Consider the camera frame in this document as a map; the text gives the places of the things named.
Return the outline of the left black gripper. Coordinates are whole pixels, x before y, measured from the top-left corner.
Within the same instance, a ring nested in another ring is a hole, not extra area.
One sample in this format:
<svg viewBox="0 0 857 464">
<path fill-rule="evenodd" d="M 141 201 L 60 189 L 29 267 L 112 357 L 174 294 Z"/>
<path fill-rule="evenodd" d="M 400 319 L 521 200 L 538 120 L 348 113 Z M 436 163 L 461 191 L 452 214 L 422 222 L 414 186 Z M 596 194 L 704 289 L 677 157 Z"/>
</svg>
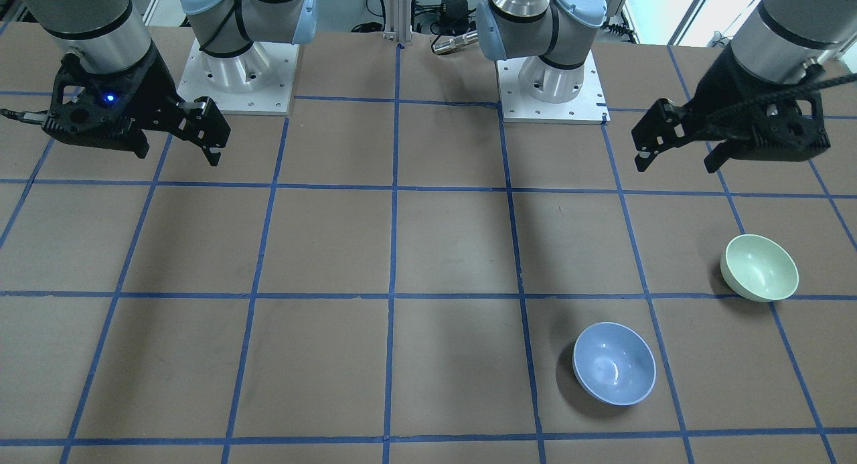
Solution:
<svg viewBox="0 0 857 464">
<path fill-rule="evenodd" d="M 708 173 L 729 159 L 802 162 L 822 155 L 832 144 L 820 90 L 810 85 L 824 72 L 814 62 L 796 83 L 766 82 L 743 68 L 726 47 L 688 103 L 659 98 L 633 127 L 637 171 L 692 141 L 717 142 L 703 160 Z"/>
</svg>

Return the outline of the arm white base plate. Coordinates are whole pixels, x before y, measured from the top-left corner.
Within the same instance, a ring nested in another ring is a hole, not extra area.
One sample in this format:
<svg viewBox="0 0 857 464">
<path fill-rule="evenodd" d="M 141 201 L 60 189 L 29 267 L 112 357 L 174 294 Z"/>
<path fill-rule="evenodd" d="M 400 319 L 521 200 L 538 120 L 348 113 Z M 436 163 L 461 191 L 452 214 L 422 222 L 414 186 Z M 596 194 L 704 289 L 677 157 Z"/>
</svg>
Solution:
<svg viewBox="0 0 857 464">
<path fill-rule="evenodd" d="M 224 115 L 287 116 L 300 45 L 256 42 L 235 58 L 215 58 L 193 46 L 178 94 L 187 101 L 208 96 Z"/>
<path fill-rule="evenodd" d="M 506 123 L 602 125 L 611 120 L 592 52 L 572 70 L 553 68 L 537 56 L 495 66 Z"/>
</svg>

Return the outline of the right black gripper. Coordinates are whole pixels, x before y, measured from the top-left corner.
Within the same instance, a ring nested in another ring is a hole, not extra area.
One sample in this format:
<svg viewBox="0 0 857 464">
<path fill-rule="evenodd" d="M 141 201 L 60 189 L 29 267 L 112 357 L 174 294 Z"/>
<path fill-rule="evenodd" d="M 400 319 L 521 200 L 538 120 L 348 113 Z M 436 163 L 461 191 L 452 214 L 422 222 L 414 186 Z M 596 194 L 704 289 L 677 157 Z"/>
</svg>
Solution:
<svg viewBox="0 0 857 464">
<path fill-rule="evenodd" d="M 232 132 L 211 97 L 179 97 L 154 43 L 136 64 L 112 74 L 88 72 L 80 56 L 67 52 L 41 128 L 67 145 L 127 151 L 140 159 L 148 152 L 145 131 L 168 132 L 199 147 L 211 166 L 218 166 Z"/>
</svg>

